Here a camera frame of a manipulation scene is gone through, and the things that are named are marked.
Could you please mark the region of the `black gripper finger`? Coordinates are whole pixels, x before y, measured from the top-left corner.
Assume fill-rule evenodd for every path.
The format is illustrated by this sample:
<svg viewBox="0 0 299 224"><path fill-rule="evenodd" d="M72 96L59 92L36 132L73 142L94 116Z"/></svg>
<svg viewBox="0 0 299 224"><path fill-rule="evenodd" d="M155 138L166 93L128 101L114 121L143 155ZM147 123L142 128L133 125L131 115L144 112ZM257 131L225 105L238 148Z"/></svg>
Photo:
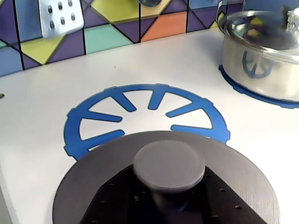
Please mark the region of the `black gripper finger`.
<svg viewBox="0 0 299 224"><path fill-rule="evenodd" d="M216 173L206 167L203 179L188 190L185 224L264 224Z"/></svg>
<svg viewBox="0 0 299 224"><path fill-rule="evenodd" d="M156 207L150 190L129 165L94 195L81 224L154 224Z"/></svg>

